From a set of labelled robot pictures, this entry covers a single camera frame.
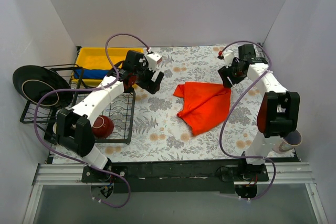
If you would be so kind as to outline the orange t shirt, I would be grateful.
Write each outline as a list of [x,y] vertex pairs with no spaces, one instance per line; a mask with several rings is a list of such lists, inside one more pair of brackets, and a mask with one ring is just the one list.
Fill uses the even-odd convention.
[[179,84],[174,96],[183,99],[183,108],[177,116],[191,128],[194,136],[205,133],[227,118],[231,92],[230,88],[215,83]]

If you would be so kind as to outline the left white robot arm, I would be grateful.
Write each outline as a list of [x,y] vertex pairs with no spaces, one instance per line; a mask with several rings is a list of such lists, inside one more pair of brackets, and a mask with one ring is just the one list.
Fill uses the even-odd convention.
[[162,56],[157,52],[143,54],[129,50],[118,68],[113,66],[96,90],[71,109],[61,109],[57,114],[56,140],[66,149],[76,153],[83,162],[95,167],[93,175],[100,182],[111,178],[108,158],[95,146],[93,125],[103,110],[119,95],[137,84],[151,94],[160,89],[164,77],[159,72],[153,80]]

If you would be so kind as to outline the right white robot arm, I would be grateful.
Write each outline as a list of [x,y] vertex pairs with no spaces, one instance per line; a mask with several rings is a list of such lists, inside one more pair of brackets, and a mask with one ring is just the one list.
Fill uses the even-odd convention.
[[288,91],[276,79],[270,70],[271,60],[258,56],[255,48],[259,44],[240,41],[238,56],[225,47],[218,58],[225,65],[218,70],[223,86],[232,88],[245,78],[249,78],[253,87],[262,95],[257,114],[257,134],[250,147],[241,156],[235,156],[236,164],[222,166],[216,171],[222,181],[257,181],[268,179],[265,161],[272,149],[297,128],[300,95]]

